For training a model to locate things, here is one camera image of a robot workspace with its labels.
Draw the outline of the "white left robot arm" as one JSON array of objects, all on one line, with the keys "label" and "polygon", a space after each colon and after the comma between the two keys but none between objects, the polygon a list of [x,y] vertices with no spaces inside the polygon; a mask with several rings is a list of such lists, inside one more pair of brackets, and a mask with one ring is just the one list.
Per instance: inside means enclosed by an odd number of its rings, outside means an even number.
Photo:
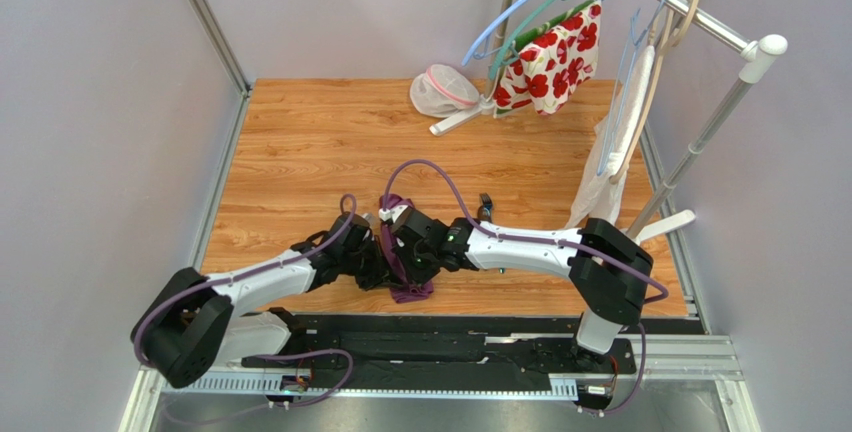
[{"label": "white left robot arm", "polygon": [[210,368],[248,357],[277,355],[296,334],[295,319],[272,302],[354,278],[371,290],[395,283],[370,223],[340,215],[331,229],[308,236],[280,255],[228,273],[193,267],[172,275],[132,329],[138,360],[175,388]]}]

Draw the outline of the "purple cloth napkin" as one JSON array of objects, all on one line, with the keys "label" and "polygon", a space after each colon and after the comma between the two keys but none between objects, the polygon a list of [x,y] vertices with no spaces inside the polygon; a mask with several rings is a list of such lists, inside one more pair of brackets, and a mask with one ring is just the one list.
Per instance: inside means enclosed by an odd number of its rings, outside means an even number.
[{"label": "purple cloth napkin", "polygon": [[391,270],[390,295],[397,304],[405,304],[427,300],[434,292],[432,282],[416,285],[409,282],[403,264],[393,250],[394,239],[390,226],[382,224],[380,228],[380,245],[384,258]]}]

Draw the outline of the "metal clothes rack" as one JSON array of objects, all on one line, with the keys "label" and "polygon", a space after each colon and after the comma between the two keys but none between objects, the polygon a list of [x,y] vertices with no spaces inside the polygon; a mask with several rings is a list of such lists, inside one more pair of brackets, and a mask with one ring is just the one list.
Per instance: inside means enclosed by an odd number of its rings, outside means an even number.
[{"label": "metal clothes rack", "polygon": [[811,64],[808,20],[819,16],[809,0],[702,0],[702,6],[738,31],[755,37],[777,32],[787,51],[757,84],[737,93],[738,106],[720,105],[732,89],[740,60],[697,32],[664,65],[651,112],[658,163],[670,168],[700,125],[720,125],[707,155],[676,191],[680,206],[698,221],[690,242],[706,253],[767,255],[794,246],[809,216],[807,169],[812,119],[835,101],[829,74]]}]

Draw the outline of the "white towel on hanger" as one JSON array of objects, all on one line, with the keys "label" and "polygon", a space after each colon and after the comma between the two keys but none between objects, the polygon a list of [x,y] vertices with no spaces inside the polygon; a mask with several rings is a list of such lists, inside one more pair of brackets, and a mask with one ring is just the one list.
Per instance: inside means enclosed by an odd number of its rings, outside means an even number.
[{"label": "white towel on hanger", "polygon": [[656,49],[644,47],[632,65],[627,83],[617,87],[611,110],[594,127],[596,134],[565,227],[577,227],[586,218],[614,224],[621,211],[631,143],[638,131],[651,79]]}]

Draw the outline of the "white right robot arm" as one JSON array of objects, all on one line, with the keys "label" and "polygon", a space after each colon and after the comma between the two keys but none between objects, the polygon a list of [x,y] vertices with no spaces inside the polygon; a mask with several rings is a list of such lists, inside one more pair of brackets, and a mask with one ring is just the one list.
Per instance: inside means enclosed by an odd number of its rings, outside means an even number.
[{"label": "white right robot arm", "polygon": [[590,219],[582,228],[536,231],[497,226],[466,217],[452,224],[412,206],[379,213],[391,249],[417,285],[441,271],[517,269],[571,282],[586,304],[575,334],[587,352],[610,352],[625,327],[639,323],[653,260],[611,223]]}]

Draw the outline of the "white mesh laundry bag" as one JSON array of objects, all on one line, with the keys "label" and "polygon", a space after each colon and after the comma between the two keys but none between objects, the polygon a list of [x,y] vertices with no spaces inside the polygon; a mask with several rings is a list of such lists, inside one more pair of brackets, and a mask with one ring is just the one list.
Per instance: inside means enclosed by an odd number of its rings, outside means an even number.
[{"label": "white mesh laundry bag", "polygon": [[434,64],[413,79],[409,99],[419,113],[446,118],[476,106],[480,93],[472,82],[453,67]]}]

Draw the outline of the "red poppy floral cloth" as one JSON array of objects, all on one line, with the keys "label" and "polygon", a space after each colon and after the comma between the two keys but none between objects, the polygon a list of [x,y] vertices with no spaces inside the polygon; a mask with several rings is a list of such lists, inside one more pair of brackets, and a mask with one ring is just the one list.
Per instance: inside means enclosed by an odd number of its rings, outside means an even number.
[{"label": "red poppy floral cloth", "polygon": [[539,115],[558,112],[596,74],[602,13],[600,0],[588,1],[521,48],[496,87],[494,116],[528,107]]}]

